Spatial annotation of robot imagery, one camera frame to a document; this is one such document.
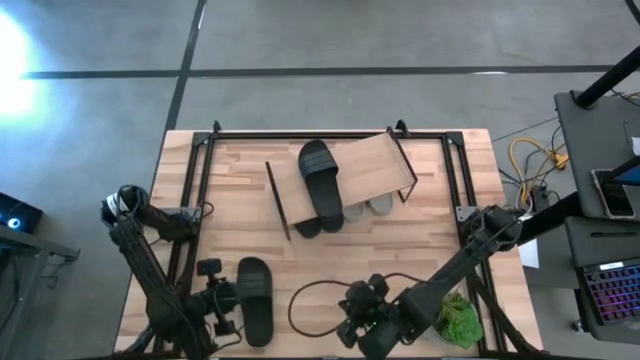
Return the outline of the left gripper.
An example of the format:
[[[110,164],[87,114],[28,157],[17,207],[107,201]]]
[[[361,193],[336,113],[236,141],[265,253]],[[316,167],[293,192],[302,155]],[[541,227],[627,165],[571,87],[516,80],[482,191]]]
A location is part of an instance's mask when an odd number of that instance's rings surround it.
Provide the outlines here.
[[[214,333],[217,336],[226,336],[236,332],[234,322],[227,320],[226,315],[231,313],[237,304],[242,311],[247,311],[248,298],[244,287],[237,286],[235,289],[235,285],[225,277],[218,278],[217,275],[221,271],[220,259],[209,258],[197,262],[197,275],[207,277],[206,289],[200,292],[206,305],[206,313],[215,315]]]

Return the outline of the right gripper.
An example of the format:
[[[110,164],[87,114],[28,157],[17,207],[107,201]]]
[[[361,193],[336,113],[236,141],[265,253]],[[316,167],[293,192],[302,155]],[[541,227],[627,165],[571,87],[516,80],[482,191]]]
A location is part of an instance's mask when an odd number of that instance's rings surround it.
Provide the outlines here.
[[[338,305],[345,320],[337,336],[347,348],[390,349],[393,345],[393,306],[386,300],[389,286],[381,274],[350,285]]]

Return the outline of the white paper sheet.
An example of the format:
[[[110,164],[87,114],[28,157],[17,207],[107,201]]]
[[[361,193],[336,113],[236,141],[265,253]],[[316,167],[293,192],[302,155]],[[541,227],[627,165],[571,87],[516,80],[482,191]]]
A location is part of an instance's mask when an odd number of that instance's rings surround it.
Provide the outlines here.
[[[518,251],[523,267],[533,269],[540,268],[538,242],[536,239],[532,239],[522,245],[519,245]]]

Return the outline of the black rubber slide sandal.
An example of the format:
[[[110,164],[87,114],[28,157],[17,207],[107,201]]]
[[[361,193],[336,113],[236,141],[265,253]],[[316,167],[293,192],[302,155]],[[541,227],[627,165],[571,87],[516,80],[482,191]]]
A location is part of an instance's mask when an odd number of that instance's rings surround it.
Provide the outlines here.
[[[307,142],[298,154],[298,169],[321,228],[328,233],[339,232],[344,226],[339,166],[326,143],[320,139]]]
[[[260,258],[245,257],[238,264],[236,282],[247,290],[248,310],[241,310],[247,343],[265,347],[274,333],[271,270]]]
[[[312,218],[299,222],[295,224],[294,227],[305,239],[312,239],[318,236],[323,230],[322,222],[319,218]]]

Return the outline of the laptop with lit keyboard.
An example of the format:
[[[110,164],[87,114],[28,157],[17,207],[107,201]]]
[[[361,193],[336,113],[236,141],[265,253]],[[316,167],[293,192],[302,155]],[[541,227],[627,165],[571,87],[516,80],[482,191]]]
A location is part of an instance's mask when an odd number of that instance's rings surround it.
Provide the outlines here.
[[[640,258],[585,266],[580,272],[599,324],[640,320]]]

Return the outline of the black box with blue light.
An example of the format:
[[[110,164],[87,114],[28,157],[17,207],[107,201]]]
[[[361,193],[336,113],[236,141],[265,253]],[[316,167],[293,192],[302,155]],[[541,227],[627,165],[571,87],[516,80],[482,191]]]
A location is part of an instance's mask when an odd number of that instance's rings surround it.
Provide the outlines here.
[[[33,234],[43,211],[0,192],[0,225]]]

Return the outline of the green plant in white pot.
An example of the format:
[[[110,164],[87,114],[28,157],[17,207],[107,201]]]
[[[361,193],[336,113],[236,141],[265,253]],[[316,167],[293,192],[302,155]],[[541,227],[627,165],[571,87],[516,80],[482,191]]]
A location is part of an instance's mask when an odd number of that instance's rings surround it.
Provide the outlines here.
[[[435,324],[423,337],[433,343],[469,349],[483,339],[484,330],[470,300],[453,292],[444,297]]]

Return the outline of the black aluminium rig frame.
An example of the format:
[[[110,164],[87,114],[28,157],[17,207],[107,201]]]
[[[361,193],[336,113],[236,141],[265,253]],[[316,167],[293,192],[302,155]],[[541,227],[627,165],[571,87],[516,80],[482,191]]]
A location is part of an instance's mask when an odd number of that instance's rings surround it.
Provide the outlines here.
[[[374,273],[393,292],[427,277],[459,248],[455,208],[505,200],[485,129],[413,130],[399,138],[418,182],[407,201],[394,198],[385,216],[366,213],[335,234],[287,239],[265,162],[282,159],[316,131],[169,132],[162,145],[151,201],[162,208],[206,189],[198,258],[218,258],[234,277],[246,256],[263,259],[274,281],[274,336],[263,348],[224,340],[223,358],[342,358],[333,332],[348,283]]]

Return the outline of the black pole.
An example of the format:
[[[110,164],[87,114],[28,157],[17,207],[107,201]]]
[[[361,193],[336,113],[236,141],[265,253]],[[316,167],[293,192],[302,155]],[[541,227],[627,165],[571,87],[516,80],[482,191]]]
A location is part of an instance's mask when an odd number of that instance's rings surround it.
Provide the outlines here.
[[[601,97],[640,68],[640,46],[636,47],[586,90],[572,91],[574,103],[582,109],[590,109]]]

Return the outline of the grey metal stand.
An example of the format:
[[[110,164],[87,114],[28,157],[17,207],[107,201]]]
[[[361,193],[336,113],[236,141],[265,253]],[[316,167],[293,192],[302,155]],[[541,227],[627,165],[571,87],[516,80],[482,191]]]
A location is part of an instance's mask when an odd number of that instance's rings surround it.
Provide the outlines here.
[[[76,261],[80,250],[0,225],[0,245],[9,247],[10,270],[14,289],[9,293],[8,313],[0,319],[0,360],[8,358],[16,334],[20,330],[25,309],[36,293],[38,283],[50,256],[65,262]]]

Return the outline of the tablet with dark screen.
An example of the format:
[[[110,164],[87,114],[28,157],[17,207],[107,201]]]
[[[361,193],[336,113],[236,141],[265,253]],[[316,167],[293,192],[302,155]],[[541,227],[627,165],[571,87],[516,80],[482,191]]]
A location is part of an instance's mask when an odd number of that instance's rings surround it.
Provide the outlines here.
[[[610,219],[631,220],[636,216],[626,189],[621,184],[607,182],[607,170],[592,170],[591,177],[605,215]]]

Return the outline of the wooden shelf black metal frame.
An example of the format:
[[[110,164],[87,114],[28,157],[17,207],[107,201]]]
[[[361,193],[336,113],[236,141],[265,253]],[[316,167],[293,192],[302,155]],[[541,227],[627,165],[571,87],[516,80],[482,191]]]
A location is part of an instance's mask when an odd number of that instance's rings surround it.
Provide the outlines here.
[[[284,158],[271,157],[265,162],[287,239],[291,238],[295,224],[316,218],[298,169],[300,150],[314,139],[326,143],[339,166],[337,181],[344,208],[394,192],[407,201],[418,182],[397,133],[390,128],[381,133],[312,133]]]

